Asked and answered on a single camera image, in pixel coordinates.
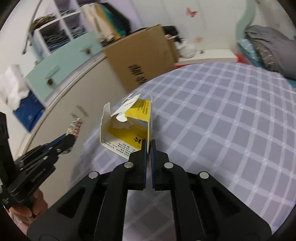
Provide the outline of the person's left hand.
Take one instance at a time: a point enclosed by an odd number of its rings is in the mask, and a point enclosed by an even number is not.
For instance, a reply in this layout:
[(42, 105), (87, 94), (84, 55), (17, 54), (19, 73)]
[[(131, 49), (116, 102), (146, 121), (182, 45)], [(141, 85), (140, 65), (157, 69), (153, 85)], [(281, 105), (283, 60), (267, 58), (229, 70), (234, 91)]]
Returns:
[(44, 213), (48, 209), (48, 204), (44, 200), (43, 192), (37, 189), (33, 194), (33, 204), (31, 208), (28, 208), (22, 204), (13, 205), (9, 211), (16, 218), (29, 226), (33, 222), (33, 216), (36, 218)]

